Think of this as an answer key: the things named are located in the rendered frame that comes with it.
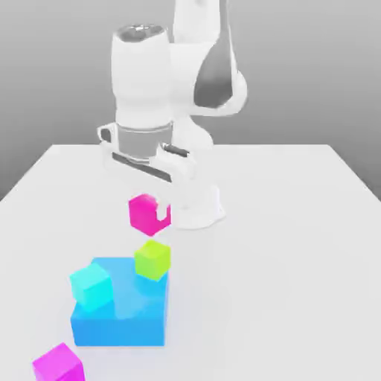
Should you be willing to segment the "small cyan cube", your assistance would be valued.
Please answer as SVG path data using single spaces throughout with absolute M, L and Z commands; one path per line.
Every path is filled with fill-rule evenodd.
M 69 277 L 75 301 L 87 313 L 112 302 L 114 299 L 110 274 L 98 263 L 91 263 Z

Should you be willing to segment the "large blue box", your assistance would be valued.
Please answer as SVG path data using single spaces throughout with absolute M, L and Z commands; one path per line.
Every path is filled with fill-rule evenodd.
M 114 299 L 87 313 L 76 304 L 71 328 L 77 346 L 163 346 L 167 325 L 169 274 L 152 281 L 135 273 L 132 257 L 96 257 L 110 275 Z

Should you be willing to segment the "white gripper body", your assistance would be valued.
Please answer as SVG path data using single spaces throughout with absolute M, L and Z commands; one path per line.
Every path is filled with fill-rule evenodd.
M 157 146 L 154 156 L 134 161 L 102 145 L 103 165 L 135 193 L 170 193 L 195 177 L 195 158 L 171 144 Z

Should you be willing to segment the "small magenta cube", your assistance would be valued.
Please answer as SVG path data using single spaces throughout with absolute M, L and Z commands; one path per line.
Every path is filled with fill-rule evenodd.
M 36 381 L 86 381 L 83 363 L 61 343 L 32 362 Z

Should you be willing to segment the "small green cube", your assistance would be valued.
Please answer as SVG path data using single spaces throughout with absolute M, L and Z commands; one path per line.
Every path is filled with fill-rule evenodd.
M 148 240 L 134 253 L 135 273 L 151 281 L 160 281 L 171 265 L 171 248 Z

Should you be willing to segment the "small pink cube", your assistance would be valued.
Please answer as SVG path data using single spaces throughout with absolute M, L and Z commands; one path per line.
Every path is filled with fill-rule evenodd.
M 149 237 L 171 224 L 170 206 L 167 206 L 164 219 L 160 220 L 157 217 L 158 203 L 149 194 L 143 193 L 132 198 L 128 201 L 128 207 L 130 225 Z

